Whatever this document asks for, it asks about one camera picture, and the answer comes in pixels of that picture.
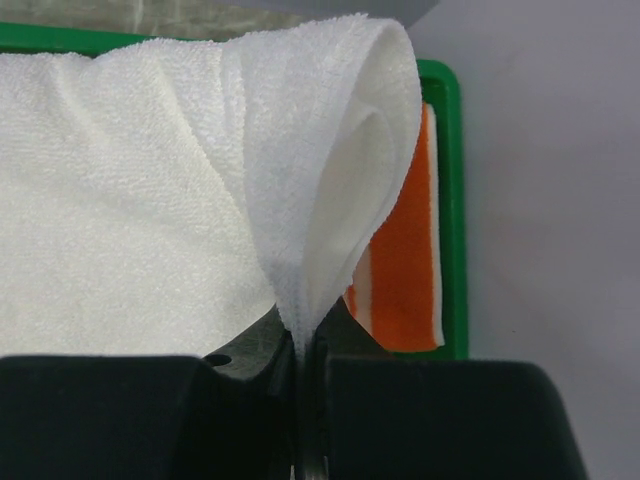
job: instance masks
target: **towel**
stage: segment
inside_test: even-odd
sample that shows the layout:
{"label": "towel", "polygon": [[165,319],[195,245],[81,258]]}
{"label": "towel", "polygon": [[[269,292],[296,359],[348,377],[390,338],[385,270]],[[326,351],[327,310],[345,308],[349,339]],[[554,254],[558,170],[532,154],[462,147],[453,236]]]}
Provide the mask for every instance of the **towel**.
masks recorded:
{"label": "towel", "polygon": [[388,350],[444,345],[438,212],[436,116],[424,105],[398,201],[363,253],[345,295],[351,314]]}
{"label": "towel", "polygon": [[362,15],[96,59],[0,55],[0,354],[303,352],[391,211],[410,41]]}

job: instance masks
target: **green plastic container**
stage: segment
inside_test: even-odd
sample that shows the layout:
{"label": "green plastic container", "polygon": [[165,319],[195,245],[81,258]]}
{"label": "green plastic container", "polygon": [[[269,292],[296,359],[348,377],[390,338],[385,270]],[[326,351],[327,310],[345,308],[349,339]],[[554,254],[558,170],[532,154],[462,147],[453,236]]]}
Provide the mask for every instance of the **green plastic container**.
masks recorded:
{"label": "green plastic container", "polygon": [[[76,52],[95,57],[147,38],[0,23],[0,53]],[[433,352],[399,355],[433,360],[464,359],[468,356],[468,327],[460,90],[453,72],[440,62],[418,60],[418,71],[422,98],[433,106],[437,119],[442,315],[446,345]]]}

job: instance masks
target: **orange and white striped towel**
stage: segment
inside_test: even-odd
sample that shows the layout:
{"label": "orange and white striped towel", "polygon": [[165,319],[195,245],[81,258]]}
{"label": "orange and white striped towel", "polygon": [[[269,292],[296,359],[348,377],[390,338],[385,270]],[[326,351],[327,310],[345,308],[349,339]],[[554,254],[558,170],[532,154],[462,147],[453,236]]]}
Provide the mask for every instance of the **orange and white striped towel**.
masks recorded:
{"label": "orange and white striped towel", "polygon": [[387,350],[444,345],[436,117],[430,105],[423,106],[398,201],[371,239],[345,297],[351,314]]}

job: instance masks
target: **white wall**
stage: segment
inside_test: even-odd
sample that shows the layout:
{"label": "white wall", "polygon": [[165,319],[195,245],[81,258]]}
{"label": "white wall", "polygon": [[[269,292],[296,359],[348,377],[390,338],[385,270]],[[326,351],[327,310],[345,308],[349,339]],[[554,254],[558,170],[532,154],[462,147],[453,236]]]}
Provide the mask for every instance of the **white wall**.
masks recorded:
{"label": "white wall", "polygon": [[533,361],[590,476],[640,478],[640,2],[441,0],[464,94],[471,353]]}

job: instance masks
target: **white cloth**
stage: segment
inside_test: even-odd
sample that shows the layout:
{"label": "white cloth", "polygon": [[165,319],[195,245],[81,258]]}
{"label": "white cloth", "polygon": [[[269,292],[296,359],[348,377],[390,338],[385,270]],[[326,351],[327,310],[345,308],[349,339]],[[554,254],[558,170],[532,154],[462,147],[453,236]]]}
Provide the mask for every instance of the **white cloth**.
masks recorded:
{"label": "white cloth", "polygon": [[0,354],[206,354],[274,303],[300,352],[420,122],[406,32],[364,16],[0,72]]}

